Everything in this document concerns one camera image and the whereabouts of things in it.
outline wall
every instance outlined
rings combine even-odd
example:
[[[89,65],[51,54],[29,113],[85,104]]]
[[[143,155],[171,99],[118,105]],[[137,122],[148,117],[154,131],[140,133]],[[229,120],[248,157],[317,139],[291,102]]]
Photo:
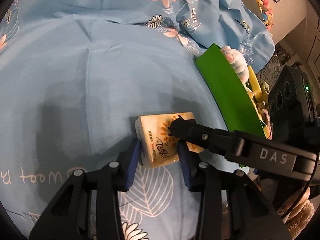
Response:
[[[282,39],[281,41],[279,41],[279,44],[282,48],[284,48],[284,50],[286,52],[290,53],[290,56],[293,56],[296,52],[294,51],[294,49],[290,46],[290,44],[288,44],[285,39]]]
[[[318,22],[319,17],[311,4],[307,2],[307,17],[284,38],[285,42],[305,62],[308,60],[315,36],[317,35]]]
[[[293,28],[295,28],[307,16],[307,0],[269,0],[273,8],[273,28],[270,33],[273,41],[277,44]]]

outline black cable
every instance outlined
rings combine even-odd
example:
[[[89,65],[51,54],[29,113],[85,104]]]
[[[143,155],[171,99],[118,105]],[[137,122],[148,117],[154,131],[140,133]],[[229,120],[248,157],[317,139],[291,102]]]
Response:
[[[306,191],[308,190],[308,187],[310,186],[312,180],[313,180],[313,177],[316,173],[316,169],[317,169],[317,166],[318,166],[318,160],[319,160],[319,152],[316,153],[316,162],[315,162],[315,166],[313,168],[313,172],[311,174],[311,177],[310,177],[310,180],[306,183],[306,185],[304,186],[302,192],[300,193],[300,195],[298,196],[298,198],[296,199],[296,201],[292,204],[292,206],[287,210],[286,213],[284,213],[282,216],[281,216],[281,219],[284,219],[287,215],[289,215],[289,213],[296,207],[296,205],[299,203],[299,201],[303,198],[303,195],[306,193]]]

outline white flower print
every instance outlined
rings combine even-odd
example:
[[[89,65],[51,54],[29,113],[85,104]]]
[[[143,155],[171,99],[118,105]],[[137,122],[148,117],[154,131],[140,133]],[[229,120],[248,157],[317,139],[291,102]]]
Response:
[[[148,26],[149,28],[157,28],[159,27],[162,22],[164,21],[165,18],[162,17],[162,15],[155,15],[151,18],[151,20],[149,20],[149,22],[146,23],[146,26]]]
[[[196,9],[194,7],[191,8],[190,17],[186,20],[180,21],[180,23],[188,28],[188,33],[193,34],[196,32],[196,29],[201,25],[201,23],[197,23],[198,20],[196,18]]]
[[[148,238],[145,238],[148,233],[142,233],[142,229],[137,229],[138,225],[138,223],[128,225],[127,222],[122,224],[124,240],[149,240]]]
[[[12,11],[10,9],[5,13],[5,19],[7,21],[7,24],[9,24],[11,21],[11,14],[12,14]]]

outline bed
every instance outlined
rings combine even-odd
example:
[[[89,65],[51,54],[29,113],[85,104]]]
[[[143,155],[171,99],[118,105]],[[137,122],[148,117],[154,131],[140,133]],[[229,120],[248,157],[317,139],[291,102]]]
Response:
[[[213,43],[245,51],[255,73],[274,52],[241,0],[14,0],[4,35],[0,200],[26,237],[73,170],[99,169],[127,149],[140,115],[191,111],[226,129],[194,64]],[[218,169],[239,168],[201,155]],[[119,202],[126,240],[194,235],[199,195],[187,191],[179,163],[139,166]]]

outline plush toy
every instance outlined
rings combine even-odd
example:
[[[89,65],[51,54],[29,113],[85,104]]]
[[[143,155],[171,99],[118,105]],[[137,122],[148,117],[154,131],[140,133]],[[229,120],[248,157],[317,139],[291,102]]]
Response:
[[[265,6],[265,7],[268,7],[268,5],[269,5],[269,0],[261,0],[262,2],[263,2],[263,5]]]
[[[269,13],[269,9],[266,8],[264,5],[262,5],[260,8],[262,9],[262,11],[263,11],[264,13],[266,13],[266,14]]]
[[[267,30],[270,31],[272,27],[273,27],[273,22],[271,22],[267,25]]]
[[[266,14],[271,14],[273,13],[273,10],[271,7],[267,8],[267,10],[265,11]]]
[[[259,7],[262,7],[263,6],[263,2],[261,0],[256,0],[257,4]]]
[[[272,19],[273,19],[273,14],[270,13],[270,14],[267,15],[267,17],[268,17],[268,20],[265,21],[265,24],[271,24]]]
[[[230,46],[224,46],[220,51],[226,57],[227,61],[238,75],[240,81],[242,83],[246,83],[249,79],[249,70],[242,53],[236,49],[232,49]]]
[[[262,12],[262,19],[265,23],[268,21],[268,15],[265,12]]]

